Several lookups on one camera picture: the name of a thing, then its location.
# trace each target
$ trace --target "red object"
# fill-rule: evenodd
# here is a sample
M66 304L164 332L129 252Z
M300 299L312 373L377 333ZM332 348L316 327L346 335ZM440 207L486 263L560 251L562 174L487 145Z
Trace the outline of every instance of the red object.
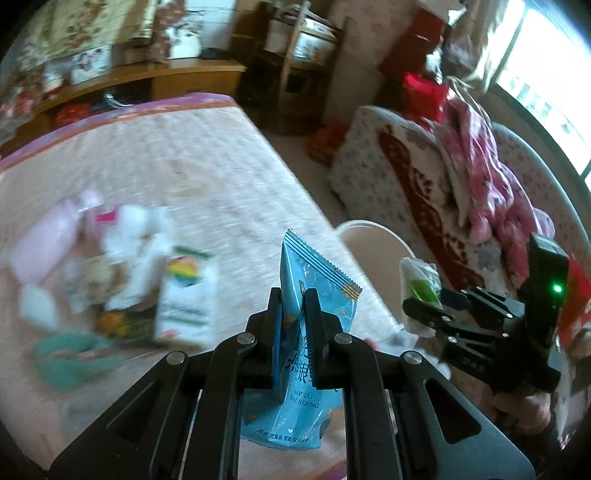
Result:
M65 127L89 117L90 114L90 105L88 103L73 103L66 105L57 113L56 122L58 127Z
M446 23L419 8L408 30L392 45L378 66L386 77L402 82L405 72L422 72L426 57L437 48Z
M306 138L306 152L312 160L330 165L343 143L349 124L331 122Z
M562 347L568 347L573 339L591 321L591 281L583 267L571 256L566 298L558 319L558 338Z
M441 122L443 105L449 88L421 77L418 73L406 72L402 81L405 92L404 116L429 129L423 118Z

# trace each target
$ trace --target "red bag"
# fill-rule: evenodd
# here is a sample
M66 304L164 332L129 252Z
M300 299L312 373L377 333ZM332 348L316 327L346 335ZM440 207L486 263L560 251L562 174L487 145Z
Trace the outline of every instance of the red bag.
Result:
M585 275L583 267L573 257L569 258L569 280L566 286L566 298L558 319L558 338L565 348L591 321L591 281Z
M402 80L405 92L404 116L430 129L423 119L441 122L443 105L449 88L421 77L418 73L406 72Z

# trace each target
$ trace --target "white chair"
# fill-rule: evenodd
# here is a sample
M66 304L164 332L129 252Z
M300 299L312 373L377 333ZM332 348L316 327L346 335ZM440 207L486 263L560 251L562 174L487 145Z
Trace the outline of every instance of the white chair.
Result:
M415 255L386 227L368 220L350 220L336 228L340 240L357 260L394 318L402 319L400 260Z

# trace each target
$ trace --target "teal cloth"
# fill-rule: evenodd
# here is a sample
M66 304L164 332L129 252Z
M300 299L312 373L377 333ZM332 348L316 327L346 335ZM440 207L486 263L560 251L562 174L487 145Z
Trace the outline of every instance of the teal cloth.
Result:
M59 333L42 340L37 345L37 369L43 380L58 391L78 387L88 379L118 367L124 360L122 356L111 355L94 360L77 358L45 358L46 355L61 349L74 353L107 348L111 342L94 333Z

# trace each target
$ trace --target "bed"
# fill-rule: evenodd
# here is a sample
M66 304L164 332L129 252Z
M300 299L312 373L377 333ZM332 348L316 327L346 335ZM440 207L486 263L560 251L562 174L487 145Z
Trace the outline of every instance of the bed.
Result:
M197 196L171 196L160 165L189 159L203 175ZM51 204L92 187L110 206L170 205L178 241L219 257L215 342L243 330L279 285L281 242L293 228L361 287L352 333L389 337L395 320L294 175L234 101L196 93L88 118L33 141L0 162L0 248L6 252ZM0 419L22 452L47 469L53 459L164 352L128 360L67 393L40 382L31 349L41 338L15 314L16 285L0 282ZM240 478L340 479L342 412L319 450L279 452L243 440Z

